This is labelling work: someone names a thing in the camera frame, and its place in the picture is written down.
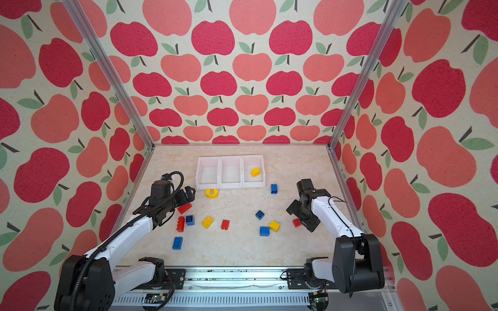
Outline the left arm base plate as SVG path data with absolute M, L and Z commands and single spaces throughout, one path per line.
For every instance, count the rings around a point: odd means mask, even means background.
M 165 282 L 167 286 L 174 286 L 175 290 L 182 290 L 185 283 L 186 269 L 166 268 Z

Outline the yellow lego angled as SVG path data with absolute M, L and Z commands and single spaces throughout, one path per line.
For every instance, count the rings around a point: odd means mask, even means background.
M 205 229 L 209 229 L 210 226 L 213 224 L 214 222 L 214 219 L 212 219 L 212 217 L 210 216 L 207 216 L 201 223 L 202 227 L 204 227 Z

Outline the white bin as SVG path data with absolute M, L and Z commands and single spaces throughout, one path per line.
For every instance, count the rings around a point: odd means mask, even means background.
M 260 188 L 266 186 L 265 164 L 262 155 L 243 155 L 244 188 Z
M 243 187 L 243 166 L 240 155 L 222 156 L 220 187 L 222 189 L 240 189 Z
M 196 189 L 220 189 L 220 157 L 198 158 L 196 175 Z

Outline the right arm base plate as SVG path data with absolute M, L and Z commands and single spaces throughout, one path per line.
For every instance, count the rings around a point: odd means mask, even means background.
M 289 290 L 337 290 L 334 282 L 312 279 L 305 268 L 289 268 L 280 278 L 287 282 Z

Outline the yellow lego small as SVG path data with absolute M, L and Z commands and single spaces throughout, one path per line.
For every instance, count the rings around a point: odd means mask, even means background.
M 259 176 L 259 175 L 261 174 L 261 171 L 260 171 L 260 169 L 259 169 L 259 168 L 257 168 L 257 167 L 256 167 L 256 168 L 253 168 L 253 169 L 250 171 L 250 173 L 251 173 L 251 176 L 252 176 L 252 177 L 257 177 L 257 176 Z

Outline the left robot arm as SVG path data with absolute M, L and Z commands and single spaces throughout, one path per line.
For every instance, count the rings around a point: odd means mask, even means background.
M 183 183 L 174 185 L 174 175 L 184 179 L 179 171 L 164 174 L 153 183 L 150 196 L 126 224 L 84 255 L 72 255 L 65 260 L 55 310 L 108 310 L 115 298 L 141 286 L 168 288 L 155 310 L 161 310 L 170 302 L 176 286 L 169 280 L 162 259 L 144 257 L 134 266 L 118 272 L 114 269 L 142 238 L 166 224 L 176 208 L 194 201 L 196 190 Z

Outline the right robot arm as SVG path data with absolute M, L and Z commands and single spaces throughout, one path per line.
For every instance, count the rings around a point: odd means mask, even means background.
M 287 208 L 309 231 L 323 224 L 335 239 L 333 257 L 314 257 L 304 265 L 306 283 L 321 288 L 327 281 L 343 294 L 382 289 L 385 274 L 380 242 L 350 222 L 325 189 L 316 189 L 310 179 L 296 184 L 299 199 Z

